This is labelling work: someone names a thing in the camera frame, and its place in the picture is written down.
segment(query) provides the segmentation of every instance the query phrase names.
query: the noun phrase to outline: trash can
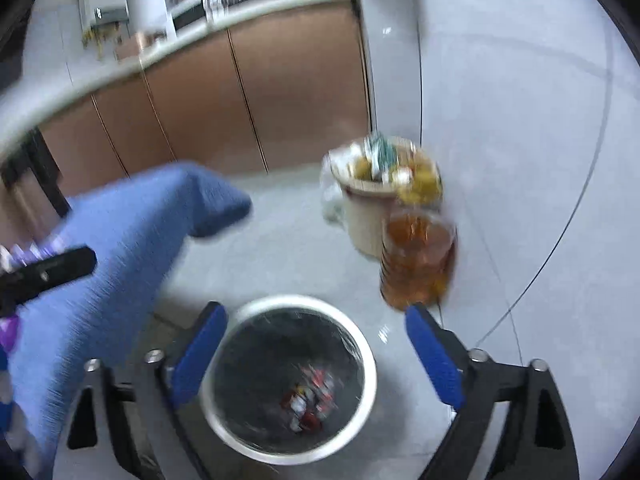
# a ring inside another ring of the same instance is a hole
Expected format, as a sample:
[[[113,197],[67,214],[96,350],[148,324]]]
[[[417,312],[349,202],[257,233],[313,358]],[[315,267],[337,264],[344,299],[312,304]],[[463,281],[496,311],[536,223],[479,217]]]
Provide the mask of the trash can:
[[[398,150],[400,163],[417,158],[431,164],[439,175],[436,164],[413,142],[402,137],[391,137],[389,141]],[[380,259],[383,223],[396,201],[398,188],[345,176],[333,165],[331,169],[344,195],[344,221],[351,242],[357,250]]]
[[[200,402],[237,452],[275,465],[323,459],[353,439],[376,396],[373,354],[340,310],[273,296],[233,313]]]

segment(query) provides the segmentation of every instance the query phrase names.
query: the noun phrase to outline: bucket of trash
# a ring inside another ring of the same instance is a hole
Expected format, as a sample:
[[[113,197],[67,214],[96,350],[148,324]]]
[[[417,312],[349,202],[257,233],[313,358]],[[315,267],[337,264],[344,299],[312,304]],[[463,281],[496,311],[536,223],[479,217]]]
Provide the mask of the bucket of trash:
[[[373,407],[377,375],[362,332],[306,296],[272,296],[232,313],[200,387],[213,431],[260,462],[297,465],[346,446]]]
[[[382,257],[383,223],[398,193],[423,178],[424,192],[435,205],[442,199],[436,164],[413,142],[372,134],[329,152],[331,172],[340,185],[344,223],[353,245]]]

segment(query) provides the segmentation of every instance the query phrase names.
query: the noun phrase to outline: purple object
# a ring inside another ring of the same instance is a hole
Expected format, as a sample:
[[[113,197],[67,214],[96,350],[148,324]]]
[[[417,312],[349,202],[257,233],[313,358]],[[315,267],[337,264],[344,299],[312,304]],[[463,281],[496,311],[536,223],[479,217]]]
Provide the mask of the purple object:
[[[16,315],[0,320],[0,346],[7,354],[11,353],[18,341],[19,329],[20,318]]]

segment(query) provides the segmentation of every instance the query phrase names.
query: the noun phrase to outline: amber liquid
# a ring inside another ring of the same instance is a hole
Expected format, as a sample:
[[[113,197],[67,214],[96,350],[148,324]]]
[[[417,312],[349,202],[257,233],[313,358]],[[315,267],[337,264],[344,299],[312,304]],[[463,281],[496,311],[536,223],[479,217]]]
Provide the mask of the amber liquid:
[[[455,229],[435,216],[392,216],[383,234],[380,292],[398,310],[435,304],[445,295],[453,268]]]

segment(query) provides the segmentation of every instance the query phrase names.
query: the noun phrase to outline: blue gripper pad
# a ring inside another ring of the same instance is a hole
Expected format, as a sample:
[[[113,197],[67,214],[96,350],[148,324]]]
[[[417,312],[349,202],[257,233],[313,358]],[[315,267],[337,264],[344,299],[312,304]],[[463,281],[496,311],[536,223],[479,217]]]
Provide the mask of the blue gripper pad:
[[[462,374],[415,306],[407,310],[404,323],[409,340],[414,345],[415,352],[440,400],[459,410],[465,400],[462,393]]]
[[[170,373],[168,389],[174,408],[186,404],[198,393],[225,330],[225,308],[212,301],[196,323],[168,349],[165,373]]]

